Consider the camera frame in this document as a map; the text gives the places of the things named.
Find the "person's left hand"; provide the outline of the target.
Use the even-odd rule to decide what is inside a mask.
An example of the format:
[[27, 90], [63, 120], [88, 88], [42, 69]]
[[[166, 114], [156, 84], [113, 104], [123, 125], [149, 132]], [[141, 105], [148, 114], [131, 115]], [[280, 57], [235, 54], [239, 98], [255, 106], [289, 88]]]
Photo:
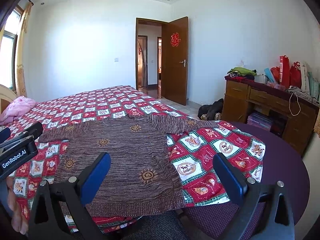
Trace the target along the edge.
[[28, 222], [22, 213], [20, 205], [16, 201], [16, 195], [12, 189], [13, 179], [11, 177], [7, 177], [6, 184], [8, 189], [7, 202], [9, 209], [12, 211], [11, 225], [16, 232], [25, 235], [28, 232]]

